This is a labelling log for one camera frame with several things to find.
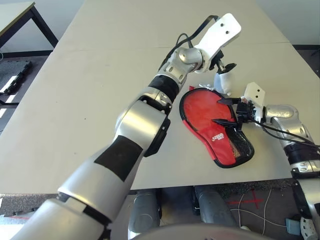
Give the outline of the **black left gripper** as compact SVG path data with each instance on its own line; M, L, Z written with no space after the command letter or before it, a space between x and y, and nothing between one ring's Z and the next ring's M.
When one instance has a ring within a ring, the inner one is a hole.
M236 63L229 63L227 65L224 65L222 62L222 58L224 57L224 54L221 50L219 50L216 55L212 58L209 66L209 70L212 71L215 67L217 67L217 73L223 74L225 72L230 72L233 68L237 66Z

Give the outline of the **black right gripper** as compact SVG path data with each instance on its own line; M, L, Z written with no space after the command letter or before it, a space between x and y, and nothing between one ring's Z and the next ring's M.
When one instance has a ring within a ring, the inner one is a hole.
M228 121L226 119L212 119L212 121L224 128L233 128L237 131L242 131L243 123L250 123L255 120L255 106L251 100L243 100L240 98L222 98L217 101L219 104L223 105L237 105L236 115L237 121Z

